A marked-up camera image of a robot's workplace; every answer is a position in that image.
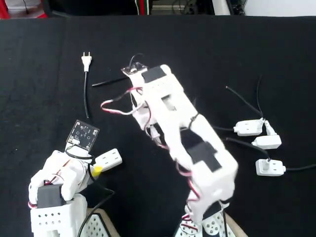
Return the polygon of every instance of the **circuit board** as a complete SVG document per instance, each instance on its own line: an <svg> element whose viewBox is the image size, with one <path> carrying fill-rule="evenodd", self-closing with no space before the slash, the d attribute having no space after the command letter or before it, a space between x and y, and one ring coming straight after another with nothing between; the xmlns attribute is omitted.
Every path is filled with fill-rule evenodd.
<svg viewBox="0 0 316 237"><path fill-rule="evenodd" d="M99 128L77 120L68 136L67 142L90 151L99 131Z"/></svg>

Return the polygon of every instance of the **white robot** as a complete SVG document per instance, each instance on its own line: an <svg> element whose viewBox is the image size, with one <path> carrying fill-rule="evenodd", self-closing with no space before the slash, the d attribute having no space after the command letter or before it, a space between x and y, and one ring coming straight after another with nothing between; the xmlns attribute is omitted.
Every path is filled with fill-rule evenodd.
<svg viewBox="0 0 316 237"><path fill-rule="evenodd" d="M229 200L234 193L237 162L225 149L221 139L205 117L196 111L167 65L148 69L136 62L130 63L122 71L130 78L133 85L125 92L125 94L131 93L133 96L133 98L131 97L132 111L122 112L105 107L122 96L104 101L101 109L114 114L133 115L140 128L159 147L169 151L179 173L188 178L191 191L185 206L186 214L182 217L175 236L224 236L229 229L223 232L221 213L229 205ZM184 146L181 136L183 132L187 132L195 140L198 137L198 140L194 144ZM89 160L78 158L72 160L69 153L71 151L71 154L76 154L77 157L89 158L89 149L85 150L75 146L76 142L76 139L72 142L69 142L68 139L66 153L53 152L52 156L47 159L43 170L31 179L30 208L34 207L34 204L38 204L38 189L44 186L44 180L49 182L55 180L54 184L62 184L59 186L60 193L67 201L61 206L37 207L31 210L32 231L36 230L33 231L35 236L44 236L43 232L47 234L46 236L60 234L61 237L75 237L78 234L87 205L85 198L77 193L87 186L89 177L86 169ZM69 165L67 164L65 167L64 164L68 160L70 160ZM51 221L54 224L49 225L51 228L43 228L43 225L47 227L48 224L42 223L39 216L54 214L53 218L56 213L57 215L61 213L57 212L59 208L65 209L66 212L63 213L67 213L63 218L65 220L63 225L56 228L56 219L54 219Z"/></svg>

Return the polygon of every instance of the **black tablecloth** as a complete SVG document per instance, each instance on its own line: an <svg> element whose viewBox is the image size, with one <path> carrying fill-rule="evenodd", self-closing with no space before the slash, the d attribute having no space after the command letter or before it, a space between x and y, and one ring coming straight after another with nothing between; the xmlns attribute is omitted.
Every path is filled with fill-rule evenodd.
<svg viewBox="0 0 316 237"><path fill-rule="evenodd" d="M104 113L103 100L129 88L123 81L88 89L92 120L83 110L81 55L90 51L92 83L122 76L138 52L153 67L170 66L187 96L212 124L232 127L258 117L225 90L229 85L261 107L282 145L271 157L285 166L316 163L316 18L211 16L79 17L0 21L1 236L31 236L30 178L53 150L62 151L76 119L101 129L92 149L118 148L123 164L100 180L116 195L103 208L123 236L172 236L189 191L168 153L132 116ZM115 104L129 110L129 98ZM235 137L220 133L221 137ZM252 141L253 137L244 138ZM250 236L313 236L315 171L259 177L261 153L227 144L239 163L227 212ZM103 191L83 194L94 206Z"/></svg>

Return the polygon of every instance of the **electrical plug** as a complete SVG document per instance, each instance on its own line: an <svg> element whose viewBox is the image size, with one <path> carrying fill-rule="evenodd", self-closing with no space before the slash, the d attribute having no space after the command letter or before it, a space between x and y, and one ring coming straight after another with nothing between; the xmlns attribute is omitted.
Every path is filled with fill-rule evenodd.
<svg viewBox="0 0 316 237"><path fill-rule="evenodd" d="M88 52L88 55L85 55L85 52L83 52L83 56L81 57L82 63L83 63L83 71L89 72L89 66L92 61L92 57L90 56L90 52Z"/></svg>
<svg viewBox="0 0 316 237"><path fill-rule="evenodd" d="M259 159L256 161L256 171L259 176L281 176L285 170L280 160Z"/></svg>
<svg viewBox="0 0 316 237"><path fill-rule="evenodd" d="M234 132L238 136L256 136L262 133L263 123L263 118L239 121L234 127Z"/></svg>
<svg viewBox="0 0 316 237"><path fill-rule="evenodd" d="M119 151L114 148L108 152L103 153L95 159L94 166L102 167L102 171L109 170L119 164L122 164L122 157L119 154Z"/></svg>
<svg viewBox="0 0 316 237"><path fill-rule="evenodd" d="M277 135L267 120L264 121L264 124L267 130L267 136L256 137L251 144L264 150L278 148L282 144L280 136Z"/></svg>

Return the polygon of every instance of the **perforated plate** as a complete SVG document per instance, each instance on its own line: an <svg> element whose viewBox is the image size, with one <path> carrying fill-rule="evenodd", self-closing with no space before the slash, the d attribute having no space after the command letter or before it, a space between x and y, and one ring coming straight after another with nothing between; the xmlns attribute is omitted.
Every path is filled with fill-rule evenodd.
<svg viewBox="0 0 316 237"><path fill-rule="evenodd" d="M93 214L85 225L85 235L81 237L111 237L100 214Z"/></svg>
<svg viewBox="0 0 316 237"><path fill-rule="evenodd" d="M209 218L206 218L202 225L209 236L225 237L225 226L222 213L217 213ZM236 237L228 224L227 233L228 237Z"/></svg>

